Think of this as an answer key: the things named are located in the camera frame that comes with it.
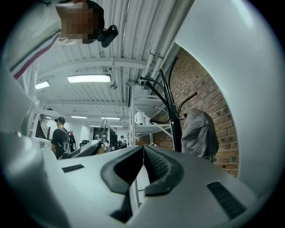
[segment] red brick wall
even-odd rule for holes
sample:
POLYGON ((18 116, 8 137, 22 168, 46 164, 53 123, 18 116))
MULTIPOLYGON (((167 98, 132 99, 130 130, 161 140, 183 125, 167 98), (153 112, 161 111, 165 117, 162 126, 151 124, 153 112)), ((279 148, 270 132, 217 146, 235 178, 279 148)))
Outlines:
MULTIPOLYGON (((178 108, 181 102, 194 92, 198 93, 196 97, 184 104, 180 116, 187 113, 190 108, 198 108, 212 117, 220 144, 215 164, 237 176, 239 153, 236 129, 222 93, 208 72, 193 56, 181 48, 177 57, 178 60, 171 75, 171 88, 176 107, 178 108)), ((160 112, 154 119, 165 120, 166 116, 160 112)), ((164 132, 155 133, 154 142, 161 147, 173 149, 172 139, 164 132)))
POLYGON ((138 138, 139 141, 143 142, 144 144, 149 145, 151 143, 151 139, 149 135, 145 135, 138 138))

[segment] staircase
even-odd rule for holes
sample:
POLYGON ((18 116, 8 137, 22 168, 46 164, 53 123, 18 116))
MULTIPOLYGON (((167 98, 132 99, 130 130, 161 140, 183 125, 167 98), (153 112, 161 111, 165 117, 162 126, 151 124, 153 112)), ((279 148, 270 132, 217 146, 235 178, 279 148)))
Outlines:
POLYGON ((43 130, 41 128, 40 120, 37 123, 36 137, 37 138, 44 138, 44 139, 46 139, 45 134, 44 134, 44 132, 43 132, 43 130))
POLYGON ((49 140, 49 134, 50 134, 50 127, 47 127, 45 123, 45 116, 43 114, 40 114, 40 118, 37 123, 36 137, 49 140))

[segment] ceiling light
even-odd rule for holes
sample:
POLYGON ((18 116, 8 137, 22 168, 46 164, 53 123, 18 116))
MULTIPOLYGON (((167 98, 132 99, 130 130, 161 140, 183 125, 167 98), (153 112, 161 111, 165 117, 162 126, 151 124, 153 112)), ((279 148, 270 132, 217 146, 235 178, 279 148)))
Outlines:
POLYGON ((121 120, 121 118, 119 118, 119 117, 101 117, 101 119, 119 119, 119 120, 121 120))
POLYGON ((67 77, 70 83, 76 82, 111 82, 110 74, 83 74, 67 77))
POLYGON ((50 83, 48 81, 45 81, 45 82, 42 82, 40 84, 37 84, 36 85, 36 89, 39 90, 39 89, 42 89, 42 88, 45 88, 45 87, 49 87, 50 86, 50 83))
POLYGON ((85 116, 71 116, 72 118, 78 118, 78 119, 87 119, 85 116))

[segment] black metal coat rack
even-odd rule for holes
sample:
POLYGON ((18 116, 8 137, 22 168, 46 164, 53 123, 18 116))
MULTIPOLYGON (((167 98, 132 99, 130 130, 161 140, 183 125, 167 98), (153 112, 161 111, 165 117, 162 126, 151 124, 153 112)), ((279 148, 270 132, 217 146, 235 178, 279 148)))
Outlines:
POLYGON ((157 124, 165 124, 168 121, 170 121, 170 126, 172 130, 172 136, 173 136, 173 143, 174 143, 174 150, 177 152, 181 152, 181 138, 182 138, 182 130, 181 130, 181 125, 180 125, 180 120, 183 120, 186 118, 187 114, 184 115, 184 118, 180 117, 180 111, 182 106, 189 100, 191 100, 193 97, 195 97, 198 93, 195 92, 193 93, 190 97, 186 98, 179 106, 178 111, 176 109, 171 87, 170 87, 170 78, 171 78, 171 73, 174 68, 174 65, 177 61, 178 57, 175 56, 173 59, 173 62, 171 63, 170 71, 169 71, 169 76, 168 76, 168 81, 166 82, 165 76, 163 74, 163 71, 159 69, 159 74, 162 79, 162 84, 160 84, 158 81, 151 79, 151 78, 146 78, 146 77, 140 77, 139 79, 145 80, 145 85, 148 86, 164 103, 166 109, 159 108, 161 110, 164 110, 168 114, 168 118, 166 121, 161 122, 157 120, 151 119, 150 122, 154 122, 157 124), (162 89, 163 96, 154 88, 154 86, 151 84, 151 82, 159 85, 162 89))

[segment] red stripe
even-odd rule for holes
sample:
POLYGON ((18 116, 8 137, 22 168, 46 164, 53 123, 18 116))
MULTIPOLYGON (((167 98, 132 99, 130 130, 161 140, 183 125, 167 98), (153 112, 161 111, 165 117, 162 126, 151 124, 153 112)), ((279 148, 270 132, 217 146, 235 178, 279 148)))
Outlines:
POLYGON ((54 38, 54 40, 52 41, 52 43, 48 46, 46 46, 45 48, 43 48, 42 50, 40 50, 39 52, 37 52, 36 54, 34 54, 33 57, 31 57, 23 66, 22 68, 14 75, 14 79, 18 80, 23 73, 26 71, 26 69, 38 58, 40 57, 42 54, 44 54, 45 52, 47 52, 52 45, 54 44, 54 42, 58 39, 59 34, 54 38))

